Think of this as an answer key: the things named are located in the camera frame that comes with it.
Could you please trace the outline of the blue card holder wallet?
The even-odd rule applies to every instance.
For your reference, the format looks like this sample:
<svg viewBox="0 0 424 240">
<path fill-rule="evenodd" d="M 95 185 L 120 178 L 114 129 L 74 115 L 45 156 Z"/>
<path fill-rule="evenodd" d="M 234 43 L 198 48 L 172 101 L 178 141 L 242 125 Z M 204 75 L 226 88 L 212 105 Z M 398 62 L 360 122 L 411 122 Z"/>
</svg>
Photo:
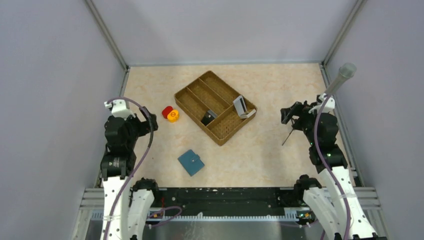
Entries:
<svg viewBox="0 0 424 240">
<path fill-rule="evenodd" d="M 177 159 L 191 177 L 198 173 L 205 166 L 200 156 L 191 149 L 183 153 Z"/>
</svg>

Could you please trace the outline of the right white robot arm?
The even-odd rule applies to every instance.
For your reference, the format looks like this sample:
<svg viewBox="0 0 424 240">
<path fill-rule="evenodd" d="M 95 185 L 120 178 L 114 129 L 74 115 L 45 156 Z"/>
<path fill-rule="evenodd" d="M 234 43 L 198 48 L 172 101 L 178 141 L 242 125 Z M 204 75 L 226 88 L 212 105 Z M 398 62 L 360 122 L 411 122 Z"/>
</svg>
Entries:
<svg viewBox="0 0 424 240">
<path fill-rule="evenodd" d="M 293 200 L 307 206 L 329 240 L 385 240 L 368 220 L 351 182 L 348 162 L 336 144 L 338 119 L 318 113 L 317 103 L 295 102 L 282 108 L 281 123 L 291 123 L 309 142 L 309 159 L 320 179 L 304 174 L 293 187 Z"/>
</svg>

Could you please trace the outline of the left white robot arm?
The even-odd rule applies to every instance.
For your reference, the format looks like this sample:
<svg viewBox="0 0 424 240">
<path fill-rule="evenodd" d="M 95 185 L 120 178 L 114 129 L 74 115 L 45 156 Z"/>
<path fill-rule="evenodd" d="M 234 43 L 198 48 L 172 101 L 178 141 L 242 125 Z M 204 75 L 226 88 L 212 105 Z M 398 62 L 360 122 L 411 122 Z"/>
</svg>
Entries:
<svg viewBox="0 0 424 240">
<path fill-rule="evenodd" d="M 105 125 L 106 153 L 101 163 L 101 183 L 104 191 L 102 240 L 128 240 L 130 208 L 129 182 L 138 168 L 135 146 L 139 137 L 153 134 L 158 129 L 155 114 L 141 107 L 145 121 L 136 114 L 127 118 L 111 115 Z"/>
</svg>

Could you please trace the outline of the grey white card stand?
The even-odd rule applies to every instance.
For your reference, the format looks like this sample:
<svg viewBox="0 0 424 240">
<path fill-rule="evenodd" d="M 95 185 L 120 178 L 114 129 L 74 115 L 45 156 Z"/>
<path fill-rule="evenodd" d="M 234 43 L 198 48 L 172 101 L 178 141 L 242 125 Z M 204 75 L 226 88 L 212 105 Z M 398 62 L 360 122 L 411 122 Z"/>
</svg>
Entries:
<svg viewBox="0 0 424 240">
<path fill-rule="evenodd" d="M 256 113 L 256 109 L 248 110 L 245 99 L 242 95 L 239 95 L 233 102 L 237 115 L 241 119 L 248 119 Z"/>
</svg>

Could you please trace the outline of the black card in tray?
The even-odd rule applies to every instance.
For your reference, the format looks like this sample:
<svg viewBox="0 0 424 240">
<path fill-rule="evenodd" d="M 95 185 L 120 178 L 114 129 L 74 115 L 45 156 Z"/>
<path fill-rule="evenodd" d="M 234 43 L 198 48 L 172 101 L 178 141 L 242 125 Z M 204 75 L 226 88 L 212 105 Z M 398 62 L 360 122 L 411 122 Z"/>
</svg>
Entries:
<svg viewBox="0 0 424 240">
<path fill-rule="evenodd" d="M 201 119 L 201 123 L 204 126 L 209 125 L 214 119 L 217 118 L 217 114 L 215 112 L 213 112 L 212 110 L 208 110 L 202 117 Z"/>
</svg>

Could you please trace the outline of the red cylinder block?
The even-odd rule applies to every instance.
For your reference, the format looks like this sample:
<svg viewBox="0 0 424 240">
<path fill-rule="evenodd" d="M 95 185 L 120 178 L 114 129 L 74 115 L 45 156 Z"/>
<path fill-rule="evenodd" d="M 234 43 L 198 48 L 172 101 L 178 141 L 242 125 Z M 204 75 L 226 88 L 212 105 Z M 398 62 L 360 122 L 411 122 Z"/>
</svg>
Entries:
<svg viewBox="0 0 424 240">
<path fill-rule="evenodd" d="M 161 112 L 161 115 L 163 116 L 163 118 L 164 119 L 167 119 L 168 118 L 168 115 L 171 113 L 171 111 L 173 111 L 174 110 L 174 108 L 172 107 L 172 106 L 170 106 L 170 105 L 168 105 L 168 106 L 166 106 L 163 110 L 162 110 L 162 112 Z"/>
</svg>

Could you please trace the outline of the orange cylinder block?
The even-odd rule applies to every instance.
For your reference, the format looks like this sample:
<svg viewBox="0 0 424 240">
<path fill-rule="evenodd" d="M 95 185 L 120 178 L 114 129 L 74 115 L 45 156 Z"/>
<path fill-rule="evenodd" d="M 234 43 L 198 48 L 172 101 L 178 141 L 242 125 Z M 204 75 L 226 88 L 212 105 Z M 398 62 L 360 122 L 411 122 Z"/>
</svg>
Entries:
<svg viewBox="0 0 424 240">
<path fill-rule="evenodd" d="M 175 123 L 179 120 L 180 118 L 180 113 L 177 109 L 173 109 L 169 112 L 169 114 L 167 115 L 167 120 L 170 123 Z"/>
</svg>

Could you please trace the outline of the grey microphone on tripod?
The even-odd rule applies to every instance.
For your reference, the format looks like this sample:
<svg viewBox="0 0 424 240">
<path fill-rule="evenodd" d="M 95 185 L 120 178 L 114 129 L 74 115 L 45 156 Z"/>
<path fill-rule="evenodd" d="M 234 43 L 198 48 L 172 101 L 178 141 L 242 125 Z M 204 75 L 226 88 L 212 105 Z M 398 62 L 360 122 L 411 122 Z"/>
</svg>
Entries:
<svg viewBox="0 0 424 240">
<path fill-rule="evenodd" d="M 311 128 L 297 131 L 303 132 L 311 148 L 314 148 L 316 145 L 322 148 L 335 145 L 339 127 L 337 117 L 332 114 L 336 106 L 334 94 L 347 80 L 354 76 L 356 71 L 357 67 L 353 63 L 345 63 L 339 68 L 336 78 L 326 90 L 316 96 L 316 101 L 308 103 L 312 106 L 309 113 L 315 115 L 315 122 Z"/>
</svg>

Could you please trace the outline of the woven brown divided tray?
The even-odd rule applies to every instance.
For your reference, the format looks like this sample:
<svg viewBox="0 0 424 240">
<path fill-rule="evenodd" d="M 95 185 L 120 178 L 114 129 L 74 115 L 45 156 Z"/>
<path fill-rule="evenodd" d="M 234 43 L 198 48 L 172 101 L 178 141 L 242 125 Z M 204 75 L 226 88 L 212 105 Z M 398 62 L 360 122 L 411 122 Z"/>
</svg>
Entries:
<svg viewBox="0 0 424 240">
<path fill-rule="evenodd" d="M 233 101 L 242 95 L 209 70 L 174 94 L 175 103 L 198 125 L 217 145 L 222 146 L 243 126 L 251 121 L 258 108 L 243 95 L 247 110 L 256 109 L 256 113 L 247 119 L 241 119 Z M 201 123 L 204 114 L 212 110 L 217 114 L 207 126 Z"/>
</svg>

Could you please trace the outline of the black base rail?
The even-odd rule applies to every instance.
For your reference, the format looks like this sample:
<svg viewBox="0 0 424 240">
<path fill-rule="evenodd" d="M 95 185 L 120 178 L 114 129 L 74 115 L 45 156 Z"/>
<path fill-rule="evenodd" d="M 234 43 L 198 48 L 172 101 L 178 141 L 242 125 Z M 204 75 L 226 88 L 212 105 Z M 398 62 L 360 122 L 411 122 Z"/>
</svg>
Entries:
<svg viewBox="0 0 424 240">
<path fill-rule="evenodd" d="M 312 225 L 316 217 L 291 187 L 159 188 L 147 212 L 148 222 L 275 221 Z"/>
</svg>

